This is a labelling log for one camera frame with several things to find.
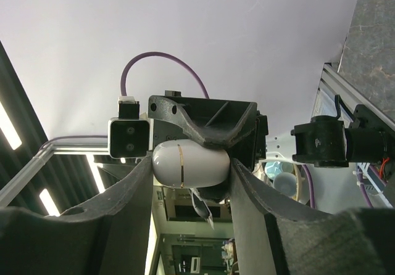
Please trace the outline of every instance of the dark ceiling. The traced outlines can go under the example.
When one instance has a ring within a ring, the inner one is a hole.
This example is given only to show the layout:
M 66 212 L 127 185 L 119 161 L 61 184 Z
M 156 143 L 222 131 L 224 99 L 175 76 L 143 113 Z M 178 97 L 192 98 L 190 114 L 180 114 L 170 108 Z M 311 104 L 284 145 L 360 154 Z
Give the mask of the dark ceiling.
M 22 141 L 20 147 L 12 150 L 0 131 L 0 188 L 3 188 L 48 139 L 1 43 L 0 101 Z M 109 156 L 95 156 L 97 161 L 114 162 Z M 99 172 L 105 188 L 118 181 L 104 170 Z M 98 194 L 85 155 L 54 155 L 10 206 L 24 207 L 47 215 L 39 198 L 44 188 L 49 191 L 60 212 Z

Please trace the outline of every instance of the gold stripe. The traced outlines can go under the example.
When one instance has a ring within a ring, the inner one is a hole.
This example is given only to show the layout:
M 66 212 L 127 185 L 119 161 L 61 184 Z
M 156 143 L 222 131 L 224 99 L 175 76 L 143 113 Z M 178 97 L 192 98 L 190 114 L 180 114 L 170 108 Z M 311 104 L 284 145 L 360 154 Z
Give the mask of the gold stripe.
M 178 146 L 178 151 L 180 152 L 180 162 L 181 162 L 181 187 L 184 187 L 184 155 L 183 155 L 183 150 L 179 144 Z

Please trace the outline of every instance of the red wire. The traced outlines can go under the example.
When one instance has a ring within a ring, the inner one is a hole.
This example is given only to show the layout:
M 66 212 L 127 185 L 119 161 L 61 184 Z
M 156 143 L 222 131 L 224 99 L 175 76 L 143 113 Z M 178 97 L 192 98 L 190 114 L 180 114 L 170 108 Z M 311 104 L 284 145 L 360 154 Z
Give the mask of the red wire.
M 383 159 L 383 164 L 381 164 L 380 172 L 379 172 L 380 179 L 383 179 L 384 166 L 385 166 L 385 164 L 386 164 L 388 161 L 389 161 L 389 158 Z

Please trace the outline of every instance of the white table surface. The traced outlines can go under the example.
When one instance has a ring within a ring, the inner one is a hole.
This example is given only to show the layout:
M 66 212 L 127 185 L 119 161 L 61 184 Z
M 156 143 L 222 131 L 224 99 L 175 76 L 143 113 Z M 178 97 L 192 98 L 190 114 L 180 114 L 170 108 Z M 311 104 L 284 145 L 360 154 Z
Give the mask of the white table surface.
M 307 121 L 357 0 L 0 0 L 0 39 L 49 138 L 106 134 L 120 74 L 145 51 L 187 62 L 212 98 L 256 101 L 270 136 Z M 169 60 L 131 69 L 147 109 L 165 89 L 202 97 Z

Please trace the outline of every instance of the gray marble surface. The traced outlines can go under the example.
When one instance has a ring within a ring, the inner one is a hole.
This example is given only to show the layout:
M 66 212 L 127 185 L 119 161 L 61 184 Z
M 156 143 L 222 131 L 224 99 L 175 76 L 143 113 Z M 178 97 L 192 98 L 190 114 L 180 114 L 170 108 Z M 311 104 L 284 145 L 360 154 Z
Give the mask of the gray marble surface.
M 358 0 L 339 73 L 395 121 L 395 0 Z

